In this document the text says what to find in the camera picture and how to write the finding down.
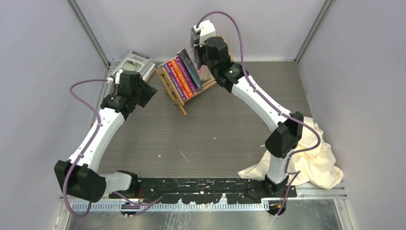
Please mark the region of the blue Nineteen Eighty-Four book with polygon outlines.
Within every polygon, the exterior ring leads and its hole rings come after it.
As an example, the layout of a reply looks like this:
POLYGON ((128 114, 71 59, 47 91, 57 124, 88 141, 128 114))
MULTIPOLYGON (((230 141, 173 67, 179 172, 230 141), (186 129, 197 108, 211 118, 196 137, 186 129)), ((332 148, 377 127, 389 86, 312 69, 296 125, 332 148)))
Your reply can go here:
POLYGON ((186 49, 182 49, 177 53, 177 55, 180 57, 181 61, 183 62, 186 70, 188 71, 191 79, 193 80, 195 86, 197 87, 198 90, 203 90, 203 84, 200 79, 199 73, 197 68, 195 67, 191 57, 189 56, 188 52, 186 49))

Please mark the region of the red Treehouse book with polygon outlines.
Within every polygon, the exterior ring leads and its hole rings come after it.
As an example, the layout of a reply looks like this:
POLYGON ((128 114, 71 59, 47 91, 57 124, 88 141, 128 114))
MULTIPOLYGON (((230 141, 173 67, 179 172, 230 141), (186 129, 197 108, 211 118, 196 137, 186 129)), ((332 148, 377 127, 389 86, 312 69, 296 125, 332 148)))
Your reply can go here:
POLYGON ((172 64, 172 61, 168 62, 168 66, 170 68, 170 71, 174 75, 174 79, 175 79, 176 85, 179 88, 179 92, 180 92, 182 100, 183 101, 187 100, 188 99, 188 94, 187 94, 186 90, 184 89, 184 86, 183 86, 183 84, 182 84, 182 82, 181 82, 181 80, 179 78, 178 73, 176 72, 176 70, 174 68, 174 65, 172 64))

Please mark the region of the magenta paperback book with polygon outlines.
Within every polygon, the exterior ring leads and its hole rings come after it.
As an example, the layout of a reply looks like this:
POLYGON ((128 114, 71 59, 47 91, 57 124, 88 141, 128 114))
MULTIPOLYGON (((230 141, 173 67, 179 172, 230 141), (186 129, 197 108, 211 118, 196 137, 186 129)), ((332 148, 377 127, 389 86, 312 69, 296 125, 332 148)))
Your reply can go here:
POLYGON ((176 59, 176 62, 178 64, 178 66, 179 66, 179 68, 180 68, 180 70, 181 70, 181 72, 183 74, 183 77, 186 80, 192 94, 195 95, 197 93, 197 90, 196 90, 196 87, 195 87, 194 83, 192 82, 191 76, 189 75, 188 71, 186 70, 182 60, 180 59, 180 57, 177 56, 177 57, 175 57, 175 59, 176 59))

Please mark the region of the orange 78-Storey Treehouse book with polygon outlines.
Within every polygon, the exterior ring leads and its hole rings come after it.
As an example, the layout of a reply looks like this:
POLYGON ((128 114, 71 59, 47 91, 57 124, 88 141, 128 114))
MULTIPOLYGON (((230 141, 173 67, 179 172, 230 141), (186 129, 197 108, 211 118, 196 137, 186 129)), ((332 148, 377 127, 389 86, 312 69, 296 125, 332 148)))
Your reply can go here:
POLYGON ((174 71, 176 73, 177 81, 180 84, 180 87, 182 89, 183 94, 185 95, 186 99, 189 99, 192 96, 192 91, 191 91, 189 85, 187 84, 186 79, 184 78, 184 75, 181 72, 180 67, 179 67, 176 59, 173 58, 170 62, 171 62, 172 66, 173 66, 173 69, 174 69, 174 71))

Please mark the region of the floral Louisa May Alcott book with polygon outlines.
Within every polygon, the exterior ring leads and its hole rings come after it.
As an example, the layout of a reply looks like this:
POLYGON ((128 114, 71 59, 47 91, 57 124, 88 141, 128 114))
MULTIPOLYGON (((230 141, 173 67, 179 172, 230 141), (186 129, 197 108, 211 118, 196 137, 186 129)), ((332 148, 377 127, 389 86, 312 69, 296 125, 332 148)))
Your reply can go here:
POLYGON ((199 74, 199 78, 202 82, 202 84, 207 83, 210 81, 213 77, 206 65, 203 65, 199 62, 199 55, 197 53, 198 48, 199 48, 199 42, 200 42, 200 34, 198 32, 195 32, 195 30, 192 28, 191 29, 191 48, 188 52, 190 55, 192 62, 199 74))

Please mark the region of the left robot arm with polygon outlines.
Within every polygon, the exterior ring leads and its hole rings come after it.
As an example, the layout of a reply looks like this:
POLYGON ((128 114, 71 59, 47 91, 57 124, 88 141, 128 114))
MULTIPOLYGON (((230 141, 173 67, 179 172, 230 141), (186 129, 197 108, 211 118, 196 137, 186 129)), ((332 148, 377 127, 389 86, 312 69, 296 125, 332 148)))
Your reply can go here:
POLYGON ((65 199, 73 196, 96 203, 104 195, 114 192, 128 198, 139 194, 140 184, 135 173, 119 170, 99 174, 97 171, 118 128, 137 105, 145 107, 157 90, 137 71, 119 70, 116 77, 108 78, 106 82, 113 84, 115 91, 104 97, 99 109, 91 108, 96 121, 83 142, 68 160, 58 161, 54 166, 65 199))

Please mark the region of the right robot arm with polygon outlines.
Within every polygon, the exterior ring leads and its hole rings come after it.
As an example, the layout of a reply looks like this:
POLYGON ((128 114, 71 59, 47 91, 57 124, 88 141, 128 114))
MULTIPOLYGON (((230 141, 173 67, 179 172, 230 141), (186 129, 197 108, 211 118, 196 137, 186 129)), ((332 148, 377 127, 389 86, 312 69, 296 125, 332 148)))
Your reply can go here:
POLYGON ((271 156, 264 176, 265 188, 270 196, 279 196, 289 178, 285 171, 288 155, 302 137, 300 123, 304 116, 300 112, 291 113, 267 95, 242 64, 232 61, 222 37, 213 36, 203 42, 195 38, 192 45, 198 65, 206 65, 216 83, 244 101, 269 128, 271 134, 265 147, 271 156))

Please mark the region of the stack of grey magazines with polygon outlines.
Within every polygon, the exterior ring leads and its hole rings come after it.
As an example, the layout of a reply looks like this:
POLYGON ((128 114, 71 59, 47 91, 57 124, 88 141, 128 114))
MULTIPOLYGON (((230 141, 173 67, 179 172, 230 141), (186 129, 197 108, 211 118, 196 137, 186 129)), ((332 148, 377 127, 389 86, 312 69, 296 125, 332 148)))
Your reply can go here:
POLYGON ((111 71, 109 76, 116 75, 117 71, 137 71, 141 74, 144 81, 148 81, 155 69, 155 62, 151 57, 141 53, 130 51, 125 58, 111 71))

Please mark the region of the wooden book rack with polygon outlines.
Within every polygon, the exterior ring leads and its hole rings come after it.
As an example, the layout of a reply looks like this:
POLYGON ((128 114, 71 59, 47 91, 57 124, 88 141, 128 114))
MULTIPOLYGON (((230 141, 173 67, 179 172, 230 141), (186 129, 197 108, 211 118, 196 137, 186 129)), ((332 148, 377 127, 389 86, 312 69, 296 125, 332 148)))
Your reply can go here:
POLYGON ((174 75, 172 74, 172 72, 170 71, 170 68, 168 66, 169 61, 163 62, 160 65, 158 65, 155 72, 159 75, 159 77, 164 85, 164 92, 171 98, 173 103, 179 107, 181 113, 184 116, 186 116, 187 113, 186 113, 186 110, 184 109, 186 102, 191 100, 192 98, 196 97, 197 95, 201 94, 202 92, 206 91, 210 87, 214 86, 215 84, 217 84, 217 82, 216 82, 215 78, 213 77, 210 81, 203 84, 203 90, 201 90, 201 91, 198 90, 197 87, 195 86, 197 93, 195 95, 192 95, 189 99, 183 101, 181 98, 180 92, 179 92, 179 88, 176 85, 174 75))

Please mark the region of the cream cloth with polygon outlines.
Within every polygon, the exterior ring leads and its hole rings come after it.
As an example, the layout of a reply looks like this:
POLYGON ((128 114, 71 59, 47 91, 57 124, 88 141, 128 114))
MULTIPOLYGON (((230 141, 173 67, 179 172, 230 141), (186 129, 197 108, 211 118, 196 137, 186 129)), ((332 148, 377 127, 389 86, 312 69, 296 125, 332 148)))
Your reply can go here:
MULTIPOLYGON (((320 136, 320 145, 305 152, 299 152, 292 156, 288 166, 288 172, 300 171, 292 185, 301 185, 311 182, 324 189, 332 189, 344 178, 343 171, 335 165, 336 158, 333 155, 331 145, 323 140, 324 131, 311 117, 305 117, 304 123, 313 128, 320 136)), ((264 180, 269 165, 271 154, 265 151, 261 160, 241 171, 238 175, 242 179, 264 180)))

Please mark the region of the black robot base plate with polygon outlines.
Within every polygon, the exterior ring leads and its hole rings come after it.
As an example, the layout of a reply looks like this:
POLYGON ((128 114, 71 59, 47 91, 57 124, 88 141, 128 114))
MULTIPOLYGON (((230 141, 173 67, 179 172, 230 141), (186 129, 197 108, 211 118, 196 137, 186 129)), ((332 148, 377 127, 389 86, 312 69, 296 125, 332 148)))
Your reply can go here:
POLYGON ((280 193, 268 191, 264 181, 241 178, 160 178, 136 177, 128 190, 120 191, 126 198, 141 198, 143 203, 160 199, 162 204, 219 203, 225 197, 228 204, 257 204, 265 198, 296 197, 294 186, 280 193))

